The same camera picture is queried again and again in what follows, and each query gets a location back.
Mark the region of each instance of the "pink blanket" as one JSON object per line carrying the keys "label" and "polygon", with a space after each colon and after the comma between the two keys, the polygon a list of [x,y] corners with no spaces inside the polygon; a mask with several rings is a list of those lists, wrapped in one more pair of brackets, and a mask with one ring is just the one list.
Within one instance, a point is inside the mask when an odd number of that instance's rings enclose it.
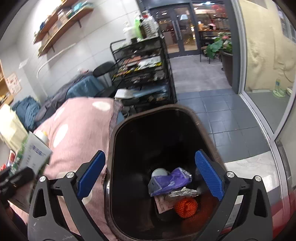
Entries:
{"label": "pink blanket", "polygon": [[[109,140],[120,108],[121,104],[110,98],[69,99],[37,129],[47,132],[49,147],[53,151],[44,173],[49,179],[61,178],[70,171],[75,172],[82,163],[89,162],[98,150],[104,151],[106,165],[83,203],[110,241],[115,241],[116,237],[105,220],[102,184],[107,167]],[[59,202],[70,230],[79,233],[62,197],[59,197]],[[25,222],[28,221],[25,212],[14,205],[12,208]]]}

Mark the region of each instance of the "gray tile floor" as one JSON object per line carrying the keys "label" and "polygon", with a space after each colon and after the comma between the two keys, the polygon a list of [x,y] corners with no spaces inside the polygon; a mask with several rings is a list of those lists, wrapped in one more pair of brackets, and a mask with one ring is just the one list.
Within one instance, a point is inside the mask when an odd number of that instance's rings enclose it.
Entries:
{"label": "gray tile floor", "polygon": [[271,91],[248,93],[248,95],[259,108],[272,131],[275,132],[281,122],[290,97],[286,95],[279,99],[273,96]]}
{"label": "gray tile floor", "polygon": [[199,55],[171,58],[171,66],[177,93],[230,89],[220,60]]}
{"label": "gray tile floor", "polygon": [[254,116],[232,89],[180,93],[177,98],[198,115],[224,162],[270,150]]}

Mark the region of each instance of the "aluminum foil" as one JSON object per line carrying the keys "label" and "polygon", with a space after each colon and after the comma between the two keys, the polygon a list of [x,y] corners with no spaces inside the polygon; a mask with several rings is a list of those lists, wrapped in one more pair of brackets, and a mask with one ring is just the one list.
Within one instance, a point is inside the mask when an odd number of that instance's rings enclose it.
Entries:
{"label": "aluminum foil", "polygon": [[171,191],[170,194],[168,194],[169,197],[178,197],[178,196],[182,196],[182,197],[196,197],[198,195],[200,195],[201,192],[194,190],[194,189],[188,189],[186,187],[183,187],[181,190],[175,190],[175,191]]}

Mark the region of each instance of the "metal screw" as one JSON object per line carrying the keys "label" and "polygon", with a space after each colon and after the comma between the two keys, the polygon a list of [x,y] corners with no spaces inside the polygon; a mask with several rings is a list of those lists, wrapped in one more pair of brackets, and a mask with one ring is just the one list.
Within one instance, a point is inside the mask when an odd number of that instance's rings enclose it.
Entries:
{"label": "metal screw", "polygon": [[262,178],[261,178],[260,176],[255,176],[255,180],[256,180],[257,182],[261,182]]}
{"label": "metal screw", "polygon": [[234,173],[233,172],[227,172],[226,175],[227,175],[227,177],[230,177],[230,178],[234,177]]}
{"label": "metal screw", "polygon": [[45,177],[45,176],[42,176],[42,177],[39,178],[39,181],[40,181],[40,182],[44,182],[45,179],[46,179],[46,177]]}
{"label": "metal screw", "polygon": [[74,177],[74,172],[68,172],[66,175],[67,178],[72,178]]}

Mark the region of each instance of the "black trash can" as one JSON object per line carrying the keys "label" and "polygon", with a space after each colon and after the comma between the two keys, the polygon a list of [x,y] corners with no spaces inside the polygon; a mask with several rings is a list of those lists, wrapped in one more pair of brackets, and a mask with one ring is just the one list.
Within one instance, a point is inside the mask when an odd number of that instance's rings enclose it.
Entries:
{"label": "black trash can", "polygon": [[[148,183],[156,168],[182,167],[192,174],[188,188],[201,185],[194,156],[203,149],[224,164],[201,121],[180,105],[166,105],[127,118],[111,137],[106,175],[105,217],[120,240],[191,240],[211,215],[199,207],[196,217],[159,215]],[[204,196],[203,202],[215,202]]]}

